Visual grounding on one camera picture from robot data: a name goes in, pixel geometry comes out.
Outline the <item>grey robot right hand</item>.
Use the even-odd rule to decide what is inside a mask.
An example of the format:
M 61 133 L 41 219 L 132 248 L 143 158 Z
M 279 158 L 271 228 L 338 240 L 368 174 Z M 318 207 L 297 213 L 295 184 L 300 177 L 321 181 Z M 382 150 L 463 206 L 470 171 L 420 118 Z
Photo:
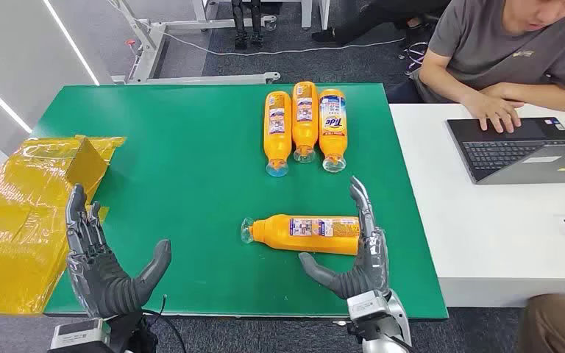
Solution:
M 349 192 L 357 205 L 360 224 L 358 251 L 353 266 L 346 272 L 337 273 L 319 265 L 307 252 L 299 253 L 299 260 L 309 277 L 341 299 L 371 290 L 387 296 L 391 289 L 385 234 L 375 223 L 372 203 L 363 183 L 355 176 L 350 178 L 350 182 Z

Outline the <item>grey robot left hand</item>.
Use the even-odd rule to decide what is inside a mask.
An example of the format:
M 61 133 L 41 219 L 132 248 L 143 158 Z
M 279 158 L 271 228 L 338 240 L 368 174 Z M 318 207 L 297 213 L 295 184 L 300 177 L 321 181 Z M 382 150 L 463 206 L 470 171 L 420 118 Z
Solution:
M 131 277 L 107 243 L 99 217 L 100 203 L 87 210 L 83 186 L 75 184 L 65 209 L 69 252 L 66 264 L 73 291 L 92 318 L 138 312 L 150 299 L 171 262 L 171 241 L 160 240 L 150 262 Z

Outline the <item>person's right hand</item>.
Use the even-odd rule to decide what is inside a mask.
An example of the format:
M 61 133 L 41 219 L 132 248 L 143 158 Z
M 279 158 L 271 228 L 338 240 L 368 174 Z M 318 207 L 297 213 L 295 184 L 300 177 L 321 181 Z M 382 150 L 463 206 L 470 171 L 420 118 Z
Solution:
M 480 128 L 487 131 L 492 128 L 498 133 L 513 133 L 522 125 L 516 111 L 523 103 L 507 101 L 484 93 L 474 93 L 461 101 L 469 113 L 479 121 Z

